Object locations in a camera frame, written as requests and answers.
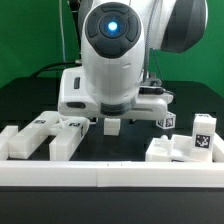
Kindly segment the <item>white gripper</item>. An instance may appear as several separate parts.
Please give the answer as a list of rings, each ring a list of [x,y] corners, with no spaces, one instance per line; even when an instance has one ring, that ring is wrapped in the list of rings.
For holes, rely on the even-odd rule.
[[[86,118],[120,118],[134,120],[162,120],[174,96],[161,87],[140,88],[132,105],[101,106],[87,92],[82,68],[66,69],[61,78],[58,111],[65,116]]]

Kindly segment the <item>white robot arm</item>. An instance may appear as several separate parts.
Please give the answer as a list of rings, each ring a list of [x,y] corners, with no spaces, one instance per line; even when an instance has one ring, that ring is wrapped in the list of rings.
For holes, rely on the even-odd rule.
[[[81,65],[63,71],[66,116],[162,120],[173,96],[154,87],[151,49],[182,53],[205,32],[206,0],[81,0]]]

